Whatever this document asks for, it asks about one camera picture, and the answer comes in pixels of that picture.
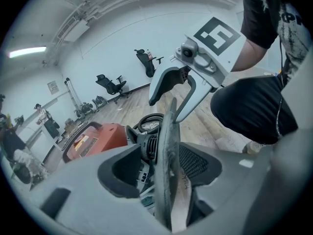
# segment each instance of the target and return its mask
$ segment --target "red machine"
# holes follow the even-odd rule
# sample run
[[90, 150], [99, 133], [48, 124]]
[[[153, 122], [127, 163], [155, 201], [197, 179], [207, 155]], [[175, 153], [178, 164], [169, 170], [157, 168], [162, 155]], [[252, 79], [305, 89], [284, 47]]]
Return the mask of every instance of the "red machine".
[[63, 160], [72, 160], [98, 154], [113, 148], [126, 146], [127, 137], [124, 127], [117, 123], [103, 125], [90, 122], [78, 129], [63, 148]]

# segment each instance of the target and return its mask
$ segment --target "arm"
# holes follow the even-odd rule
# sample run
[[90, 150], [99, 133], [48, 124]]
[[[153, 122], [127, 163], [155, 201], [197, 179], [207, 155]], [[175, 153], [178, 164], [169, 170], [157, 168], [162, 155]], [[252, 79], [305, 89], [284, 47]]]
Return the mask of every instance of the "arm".
[[232, 71], [244, 71], [260, 62], [277, 37], [269, 11], [261, 0], [244, 0], [241, 32], [247, 40]]
[[41, 109], [38, 121], [36, 123], [40, 124], [40, 122], [44, 121], [46, 118], [47, 118], [46, 110]]
[[267, 49], [247, 39], [232, 71], [244, 71], [255, 66], [266, 52]]

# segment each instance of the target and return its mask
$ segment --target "black office chair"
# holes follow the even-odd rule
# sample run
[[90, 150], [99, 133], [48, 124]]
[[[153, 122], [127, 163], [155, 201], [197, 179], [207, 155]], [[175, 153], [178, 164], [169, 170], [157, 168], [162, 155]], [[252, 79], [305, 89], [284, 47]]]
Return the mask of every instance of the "black office chair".
[[117, 78], [119, 81], [119, 84], [112, 83], [112, 80], [109, 80], [105, 75], [97, 75], [98, 80], [96, 81], [97, 84], [101, 85], [102, 87], [106, 88], [107, 92], [110, 95], [115, 95], [116, 93], [119, 93], [118, 97], [114, 98], [114, 103], [117, 104], [117, 101], [119, 98], [125, 96], [128, 98], [130, 92], [124, 93], [122, 88], [126, 84], [126, 81], [121, 81], [121, 76]]
[[[153, 77], [153, 75], [155, 74], [155, 67], [154, 67], [154, 65], [153, 65], [153, 63], [152, 63], [152, 60], [154, 60], [154, 59], [156, 59], [156, 57], [154, 57], [154, 58], [152, 58], [152, 59], [149, 59], [149, 56], [148, 56], [148, 54], [147, 53], [145, 53], [145, 50], [143, 50], [143, 49], [140, 49], [140, 50], [134, 50], [134, 51], [136, 51], [137, 52], [137, 54], [136, 54], [136, 56], [137, 56], [137, 58], [142, 62], [142, 64], [145, 66], [145, 68], [146, 68], [146, 75], [148, 76], [148, 77]], [[163, 57], [160, 57], [160, 58], [158, 58], [157, 60], [158, 60], [158, 64], [160, 64], [161, 63], [161, 59], [162, 59]]]

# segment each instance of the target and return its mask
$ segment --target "chair seat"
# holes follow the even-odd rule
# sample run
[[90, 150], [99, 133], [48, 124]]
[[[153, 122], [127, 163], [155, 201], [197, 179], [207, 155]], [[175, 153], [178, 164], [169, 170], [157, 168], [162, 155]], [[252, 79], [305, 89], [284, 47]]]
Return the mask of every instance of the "chair seat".
[[126, 82], [127, 82], [127, 81], [123, 81], [122, 83], [117, 84], [117, 85], [115, 86], [115, 90], [116, 90], [116, 91], [119, 91], [120, 89], [122, 89], [122, 87], [126, 84]]

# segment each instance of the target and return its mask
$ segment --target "fluorescent light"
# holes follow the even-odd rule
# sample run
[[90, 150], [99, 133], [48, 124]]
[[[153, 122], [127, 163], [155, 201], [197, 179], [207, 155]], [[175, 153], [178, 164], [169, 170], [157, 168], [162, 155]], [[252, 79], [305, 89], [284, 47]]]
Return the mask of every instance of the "fluorescent light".
[[19, 49], [9, 53], [9, 58], [17, 57], [25, 54], [36, 53], [36, 52], [43, 52], [45, 51], [46, 47], [35, 47], [35, 48], [27, 48], [27, 49]]

